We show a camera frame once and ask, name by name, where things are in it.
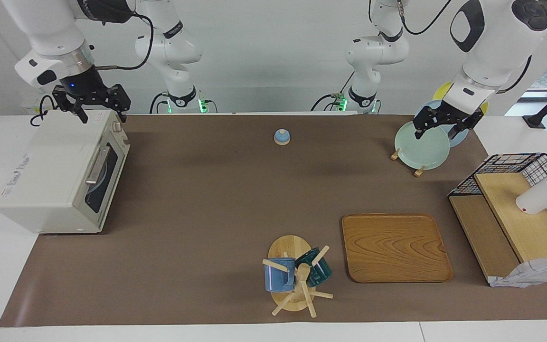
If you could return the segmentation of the small light blue plate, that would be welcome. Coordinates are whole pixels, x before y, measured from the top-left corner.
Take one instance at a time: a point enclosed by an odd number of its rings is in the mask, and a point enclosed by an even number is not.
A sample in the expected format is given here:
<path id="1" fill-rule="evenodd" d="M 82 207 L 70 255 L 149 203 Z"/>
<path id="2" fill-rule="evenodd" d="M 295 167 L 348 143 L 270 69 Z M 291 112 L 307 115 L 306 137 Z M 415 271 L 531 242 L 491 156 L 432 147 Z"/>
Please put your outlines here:
<path id="1" fill-rule="evenodd" d="M 117 162 L 117 154 L 111 151 L 111 147 L 102 149 L 91 171 L 97 171 L 95 179 L 87 180 L 88 190 L 85 195 L 85 203 L 93 212 L 99 212 L 109 181 L 112 177 L 113 169 Z"/>

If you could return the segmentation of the glass oven door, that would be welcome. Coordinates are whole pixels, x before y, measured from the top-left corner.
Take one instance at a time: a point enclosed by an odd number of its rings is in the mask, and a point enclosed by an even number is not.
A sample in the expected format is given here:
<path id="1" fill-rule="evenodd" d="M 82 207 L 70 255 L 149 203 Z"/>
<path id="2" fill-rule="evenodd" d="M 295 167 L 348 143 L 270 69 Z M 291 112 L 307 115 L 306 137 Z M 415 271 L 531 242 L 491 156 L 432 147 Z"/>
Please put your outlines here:
<path id="1" fill-rule="evenodd" d="M 130 147 L 128 143 L 124 142 L 126 138 L 127 136 L 124 133 L 122 124 L 120 122 L 114 121 L 113 123 L 105 126 L 104 132 L 97 140 L 95 152 L 93 153 L 93 157 L 87 165 L 87 171 L 85 172 L 85 176 L 80 182 L 78 197 L 75 201 L 76 207 L 78 208 L 80 214 L 82 214 L 83 218 L 86 219 L 86 223 L 81 223 L 79 225 L 79 228 L 77 228 L 77 232 L 96 233 L 102 231 L 104 227 L 104 221 L 108 214 L 109 206 L 111 205 L 117 182 L 119 181 L 119 177 L 122 173 L 123 164 L 126 160 L 128 149 Z M 86 183 L 86 181 L 96 178 L 98 172 L 91 170 L 94 167 L 99 152 L 102 149 L 106 149 L 106 147 L 108 146 L 111 147 L 112 152 L 115 152 L 115 154 L 117 154 L 117 162 L 113 169 L 112 177 L 109 181 L 104 201 L 102 202 L 100 210 L 99 212 L 93 212 L 93 210 L 91 210 L 91 208 L 89 208 L 89 206 L 87 206 L 87 204 L 85 203 L 85 195 L 88 190 L 88 184 Z"/>

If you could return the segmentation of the white toaster oven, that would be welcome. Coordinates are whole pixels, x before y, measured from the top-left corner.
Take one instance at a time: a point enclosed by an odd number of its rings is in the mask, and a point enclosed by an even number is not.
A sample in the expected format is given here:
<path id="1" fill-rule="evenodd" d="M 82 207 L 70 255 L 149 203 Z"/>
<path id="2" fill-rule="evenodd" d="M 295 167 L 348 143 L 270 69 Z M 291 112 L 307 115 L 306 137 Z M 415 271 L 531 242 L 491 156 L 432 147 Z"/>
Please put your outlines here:
<path id="1" fill-rule="evenodd" d="M 48 112 L 0 193 L 1 214 L 35 234 L 81 234 L 80 182 L 105 126 L 120 122 L 112 110 L 85 114 L 87 124 L 68 112 Z M 129 152 L 128 137 L 124 142 Z"/>

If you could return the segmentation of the large light blue plate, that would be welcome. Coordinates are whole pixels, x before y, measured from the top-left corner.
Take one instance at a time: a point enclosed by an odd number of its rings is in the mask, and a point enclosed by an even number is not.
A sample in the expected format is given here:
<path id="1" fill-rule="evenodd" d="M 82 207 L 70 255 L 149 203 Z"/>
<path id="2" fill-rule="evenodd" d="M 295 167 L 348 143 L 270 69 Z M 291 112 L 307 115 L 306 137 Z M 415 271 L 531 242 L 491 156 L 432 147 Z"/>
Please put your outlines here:
<path id="1" fill-rule="evenodd" d="M 443 132 L 446 134 L 447 138 L 449 139 L 449 144 L 450 144 L 450 147 L 455 147 L 456 145 L 459 145 L 460 143 L 462 143 L 464 141 L 464 139 L 467 137 L 467 134 L 468 134 L 468 130 L 465 130 L 465 131 L 462 131 L 460 132 L 457 136 L 453 136 L 453 132 L 451 131 L 452 129 L 452 126 L 451 125 L 441 125 L 441 126 L 437 126 L 435 128 L 431 128 L 427 131 L 424 132 L 423 136 L 421 139 L 423 139 L 423 137 L 428 133 L 430 132 L 430 130 L 436 130 L 440 128 L 441 130 L 443 130 Z"/>

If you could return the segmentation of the pale green plate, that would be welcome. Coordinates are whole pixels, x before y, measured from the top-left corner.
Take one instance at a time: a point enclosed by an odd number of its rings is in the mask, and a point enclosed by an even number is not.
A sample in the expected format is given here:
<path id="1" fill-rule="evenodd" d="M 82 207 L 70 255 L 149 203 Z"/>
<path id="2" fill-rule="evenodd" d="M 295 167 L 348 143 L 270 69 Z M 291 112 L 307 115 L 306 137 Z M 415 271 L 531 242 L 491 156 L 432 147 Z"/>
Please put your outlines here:
<path id="1" fill-rule="evenodd" d="M 395 150 L 401 162 L 415 170 L 432 170 L 442 165 L 450 153 L 450 140 L 445 130 L 435 127 L 424 132 L 420 139 L 415 136 L 412 122 L 405 123 L 395 136 Z"/>

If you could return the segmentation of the yellow plate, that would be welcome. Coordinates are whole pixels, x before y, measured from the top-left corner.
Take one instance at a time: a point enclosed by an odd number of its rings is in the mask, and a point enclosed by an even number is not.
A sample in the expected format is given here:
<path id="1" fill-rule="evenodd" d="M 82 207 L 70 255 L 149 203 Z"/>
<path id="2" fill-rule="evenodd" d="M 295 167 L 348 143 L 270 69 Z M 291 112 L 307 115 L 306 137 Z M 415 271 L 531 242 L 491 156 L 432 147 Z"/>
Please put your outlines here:
<path id="1" fill-rule="evenodd" d="M 432 100 L 442 100 L 443 97 L 447 94 L 450 87 L 452 86 L 452 82 L 448 81 L 445 84 L 442 84 L 438 89 L 434 92 L 434 95 L 432 97 Z M 484 102 L 480 104 L 480 110 L 486 114 L 488 112 L 489 108 L 489 102 Z"/>

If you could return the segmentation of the wooden plate rack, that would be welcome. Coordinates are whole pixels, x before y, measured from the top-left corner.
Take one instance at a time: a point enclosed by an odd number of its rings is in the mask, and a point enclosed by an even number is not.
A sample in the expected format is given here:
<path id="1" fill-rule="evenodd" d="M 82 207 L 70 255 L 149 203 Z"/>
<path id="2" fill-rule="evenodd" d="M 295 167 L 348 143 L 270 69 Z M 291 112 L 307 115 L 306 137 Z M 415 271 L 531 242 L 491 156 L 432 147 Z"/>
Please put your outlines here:
<path id="1" fill-rule="evenodd" d="M 404 163 L 404 165 L 407 165 L 408 167 L 414 169 L 413 176 L 416 178 L 421 177 L 425 169 L 427 168 L 426 164 L 420 165 L 418 162 L 410 158 L 408 154 L 404 153 L 402 149 L 396 149 L 389 158 L 390 160 L 393 160 L 395 162 L 402 162 Z"/>

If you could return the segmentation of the white cup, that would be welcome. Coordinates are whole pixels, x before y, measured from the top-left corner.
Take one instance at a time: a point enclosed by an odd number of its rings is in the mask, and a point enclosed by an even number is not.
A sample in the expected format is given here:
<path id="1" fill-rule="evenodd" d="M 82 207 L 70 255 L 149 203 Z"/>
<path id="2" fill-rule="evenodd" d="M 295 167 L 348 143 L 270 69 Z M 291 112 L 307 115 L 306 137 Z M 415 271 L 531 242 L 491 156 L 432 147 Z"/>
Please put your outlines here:
<path id="1" fill-rule="evenodd" d="M 547 178 L 519 195 L 515 204 L 528 214 L 537 214 L 547 208 Z"/>

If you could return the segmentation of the wooden serving tray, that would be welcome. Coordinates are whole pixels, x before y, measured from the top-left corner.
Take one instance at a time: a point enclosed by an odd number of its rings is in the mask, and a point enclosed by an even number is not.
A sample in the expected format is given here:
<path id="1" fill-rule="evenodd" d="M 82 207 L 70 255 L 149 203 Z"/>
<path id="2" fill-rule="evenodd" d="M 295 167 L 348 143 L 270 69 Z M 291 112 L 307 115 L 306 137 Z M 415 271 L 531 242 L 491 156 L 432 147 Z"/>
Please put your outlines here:
<path id="1" fill-rule="evenodd" d="M 348 214 L 341 232 L 347 272 L 356 283 L 442 283 L 453 277 L 438 224 L 428 214 Z"/>

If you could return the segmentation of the wooden shelf box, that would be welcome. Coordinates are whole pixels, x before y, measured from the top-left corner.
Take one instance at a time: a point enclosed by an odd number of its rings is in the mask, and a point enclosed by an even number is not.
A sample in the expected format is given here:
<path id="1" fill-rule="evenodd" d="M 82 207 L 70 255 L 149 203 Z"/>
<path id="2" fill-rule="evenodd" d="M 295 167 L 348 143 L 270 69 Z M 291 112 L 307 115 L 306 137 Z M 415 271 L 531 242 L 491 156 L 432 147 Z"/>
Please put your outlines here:
<path id="1" fill-rule="evenodd" d="M 547 282 L 547 212 L 532 215 L 515 200 L 529 182 L 521 173 L 480 173 L 475 190 L 449 196 L 490 286 Z"/>

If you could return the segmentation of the brown table mat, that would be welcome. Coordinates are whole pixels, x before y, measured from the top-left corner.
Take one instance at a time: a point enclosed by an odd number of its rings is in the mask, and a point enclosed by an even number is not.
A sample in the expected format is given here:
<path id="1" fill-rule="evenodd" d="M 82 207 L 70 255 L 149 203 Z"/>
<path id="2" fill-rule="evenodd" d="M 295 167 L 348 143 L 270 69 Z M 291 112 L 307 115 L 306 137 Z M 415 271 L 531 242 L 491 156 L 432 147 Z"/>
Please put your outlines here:
<path id="1" fill-rule="evenodd" d="M 408 115 L 133 115 L 131 143 L 103 231 L 41 235 L 0 327 L 258 324 L 272 316 L 261 260 L 297 235 L 330 246 L 316 321 L 545 320 L 547 283 L 488 285 L 447 199 L 487 154 L 471 134 L 420 178 L 390 160 Z M 277 145 L 286 129 L 291 142 Z M 425 213 L 453 278 L 358 284 L 347 274 L 347 214 Z"/>

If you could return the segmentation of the white patterned cloth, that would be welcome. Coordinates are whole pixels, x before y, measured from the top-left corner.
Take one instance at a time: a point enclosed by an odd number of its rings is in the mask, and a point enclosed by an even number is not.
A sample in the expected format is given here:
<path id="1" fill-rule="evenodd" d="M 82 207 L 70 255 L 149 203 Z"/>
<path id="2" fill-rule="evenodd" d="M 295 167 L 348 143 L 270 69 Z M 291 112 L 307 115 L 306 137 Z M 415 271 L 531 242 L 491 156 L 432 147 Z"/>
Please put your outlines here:
<path id="1" fill-rule="evenodd" d="M 513 286 L 525 288 L 547 282 L 547 258 L 537 258 L 519 264 L 509 275 L 489 276 L 489 286 Z"/>

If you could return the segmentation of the dark green mug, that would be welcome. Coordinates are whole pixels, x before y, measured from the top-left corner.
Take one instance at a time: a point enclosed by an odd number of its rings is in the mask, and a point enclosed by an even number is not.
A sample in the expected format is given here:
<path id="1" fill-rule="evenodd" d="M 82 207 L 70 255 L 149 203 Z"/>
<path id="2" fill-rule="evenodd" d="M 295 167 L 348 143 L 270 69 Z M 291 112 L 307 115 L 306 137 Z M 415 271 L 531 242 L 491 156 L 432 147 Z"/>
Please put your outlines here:
<path id="1" fill-rule="evenodd" d="M 295 267 L 297 268 L 300 264 L 308 264 L 310 266 L 310 275 L 308 275 L 308 279 L 306 280 L 307 286 L 315 287 L 321 285 L 332 275 L 332 270 L 325 258 L 322 257 L 317 264 L 312 264 L 320 252 L 321 249 L 319 247 L 313 247 L 310 251 L 295 260 Z"/>

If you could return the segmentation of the wooden mug tree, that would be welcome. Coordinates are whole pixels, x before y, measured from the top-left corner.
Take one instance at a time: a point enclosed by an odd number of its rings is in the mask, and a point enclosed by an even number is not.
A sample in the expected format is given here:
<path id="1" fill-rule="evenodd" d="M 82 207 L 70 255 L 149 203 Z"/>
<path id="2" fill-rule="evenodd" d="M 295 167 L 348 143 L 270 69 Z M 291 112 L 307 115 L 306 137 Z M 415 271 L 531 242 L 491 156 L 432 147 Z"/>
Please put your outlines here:
<path id="1" fill-rule="evenodd" d="M 274 303 L 276 303 L 276 308 L 272 311 L 273 316 L 278 315 L 282 310 L 299 312 L 308 309 L 311 318 L 316 318 L 317 312 L 313 305 L 313 299 L 316 297 L 334 298 L 333 294 L 321 292 L 315 286 L 308 285 L 311 270 L 316 267 L 318 262 L 323 261 L 323 257 L 329 248 L 329 246 L 323 247 L 313 261 L 301 263 L 291 271 L 289 267 L 276 262 L 274 258 L 293 258 L 293 260 L 296 260 L 312 249 L 310 244 L 296 235 L 282 236 L 271 244 L 267 258 L 263 259 L 263 265 L 285 274 L 286 283 L 292 287 L 289 291 L 268 290 Z"/>

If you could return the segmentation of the blue mug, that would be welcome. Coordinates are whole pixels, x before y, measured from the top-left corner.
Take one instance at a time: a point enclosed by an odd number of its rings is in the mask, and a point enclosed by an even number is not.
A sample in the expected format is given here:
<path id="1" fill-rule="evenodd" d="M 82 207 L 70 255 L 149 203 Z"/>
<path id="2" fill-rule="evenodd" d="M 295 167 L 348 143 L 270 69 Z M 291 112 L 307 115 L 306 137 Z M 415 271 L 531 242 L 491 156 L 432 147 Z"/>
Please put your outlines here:
<path id="1" fill-rule="evenodd" d="M 264 265 L 265 289 L 269 292 L 290 292 L 294 289 L 295 258 L 278 257 L 266 258 L 268 262 L 279 264 L 287 268 L 287 271 Z"/>

